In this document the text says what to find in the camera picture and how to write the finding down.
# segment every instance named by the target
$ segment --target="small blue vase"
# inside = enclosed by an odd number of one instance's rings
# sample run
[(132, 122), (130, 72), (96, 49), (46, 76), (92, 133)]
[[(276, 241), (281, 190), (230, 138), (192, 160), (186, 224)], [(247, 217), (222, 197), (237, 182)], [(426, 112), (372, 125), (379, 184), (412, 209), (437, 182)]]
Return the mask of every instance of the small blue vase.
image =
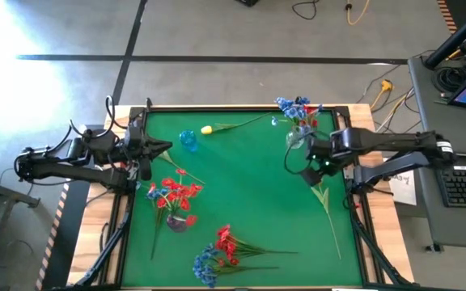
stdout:
[(181, 145), (186, 150), (194, 152), (197, 150), (197, 137), (192, 130), (185, 130), (179, 135), (179, 140), (181, 141)]

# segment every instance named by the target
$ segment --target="green stem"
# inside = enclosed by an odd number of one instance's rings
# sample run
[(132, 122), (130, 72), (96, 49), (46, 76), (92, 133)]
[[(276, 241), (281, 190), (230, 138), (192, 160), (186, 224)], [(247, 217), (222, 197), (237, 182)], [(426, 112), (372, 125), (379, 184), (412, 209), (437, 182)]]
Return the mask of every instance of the green stem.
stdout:
[(328, 216), (328, 221), (330, 221), (330, 228), (332, 229), (333, 239), (336, 242), (337, 254), (339, 255), (339, 259), (341, 259), (341, 251), (339, 250), (339, 244), (337, 243), (336, 231), (333, 229), (332, 218), (330, 217), (329, 213), (327, 213), (327, 216)]

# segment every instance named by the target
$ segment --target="concrete floor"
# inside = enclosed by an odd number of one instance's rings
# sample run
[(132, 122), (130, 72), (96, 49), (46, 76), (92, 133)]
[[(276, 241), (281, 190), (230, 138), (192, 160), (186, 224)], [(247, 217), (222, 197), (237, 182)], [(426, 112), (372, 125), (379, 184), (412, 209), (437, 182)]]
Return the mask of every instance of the concrete floor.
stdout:
[[(150, 0), (134, 55), (407, 58), (435, 49), (449, 32), (435, 0), (373, 0), (354, 27), (344, 3), (323, 0), (312, 21), (290, 6), (261, 0), (248, 9), (233, 0)], [(54, 144), (77, 124), (101, 124), (119, 61), (15, 61), (15, 54), (123, 55), (139, 0), (0, 1), (0, 174), (24, 146)], [(354, 14), (363, 2), (354, 3)], [(302, 7), (303, 13), (310, 7)], [(271, 103), (278, 96), (309, 96), (315, 103), (353, 103), (389, 65), (132, 62), (120, 104)], [(387, 76), (396, 89), (411, 87), (407, 66)], [(365, 98), (378, 93), (372, 87)], [(382, 121), (387, 110), (375, 114)], [(403, 132), (419, 116), (402, 108), (392, 129)], [(7, 173), (2, 184), (26, 192)], [(60, 189), (36, 187), (38, 209), (15, 207), (4, 239), (23, 239), (0, 253), (0, 276), (12, 290), (35, 284)], [(413, 273), (423, 285), (466, 289), (466, 249), (422, 252), (429, 242), (425, 219), (400, 219)], [(28, 266), (22, 268), (19, 262)]]

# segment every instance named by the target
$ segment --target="green mat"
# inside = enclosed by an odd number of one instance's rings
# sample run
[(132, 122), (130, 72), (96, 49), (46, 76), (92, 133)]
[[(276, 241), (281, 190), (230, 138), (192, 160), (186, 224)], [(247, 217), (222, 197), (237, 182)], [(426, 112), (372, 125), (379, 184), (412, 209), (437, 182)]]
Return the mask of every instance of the green mat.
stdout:
[[(341, 174), (326, 177), (330, 212), (341, 259), (337, 254), (328, 217), (311, 189), (299, 175), (283, 168), (289, 123), (271, 125), (271, 115), (243, 127), (201, 135), (200, 129), (215, 122), (239, 124), (264, 112), (153, 112), (147, 120), (149, 135), (172, 141), (169, 154), (175, 163), (205, 182), (189, 213), (197, 223), (184, 233), (174, 233), (163, 223), (155, 257), (150, 260), (154, 236), (154, 211), (145, 198), (150, 182), (178, 180), (175, 167), (160, 158), (152, 163), (153, 177), (137, 192), (133, 208), (123, 276), (124, 287), (205, 287), (193, 274), (196, 255), (217, 239), (226, 224), (236, 237), (270, 250), (297, 251), (297, 255), (258, 255), (240, 260), (245, 266), (279, 269), (240, 272), (220, 276), (221, 286), (360, 286), (361, 273), (350, 213), (342, 206), (345, 193)], [(284, 119), (280, 112), (273, 116)], [(333, 116), (318, 116), (320, 130), (334, 130)], [(179, 134), (195, 131), (198, 150), (190, 153)], [(293, 170), (306, 166), (304, 148), (288, 158)], [(184, 184), (192, 180), (185, 176)]]

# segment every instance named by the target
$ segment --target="yellow flower bud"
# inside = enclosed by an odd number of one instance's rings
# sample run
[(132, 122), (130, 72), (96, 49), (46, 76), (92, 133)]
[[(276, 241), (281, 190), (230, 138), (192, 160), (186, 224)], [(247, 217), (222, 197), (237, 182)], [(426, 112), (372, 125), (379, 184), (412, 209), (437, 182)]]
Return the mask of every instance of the yellow flower bud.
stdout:
[(211, 128), (211, 126), (207, 125), (201, 129), (202, 134), (211, 134), (214, 130)]

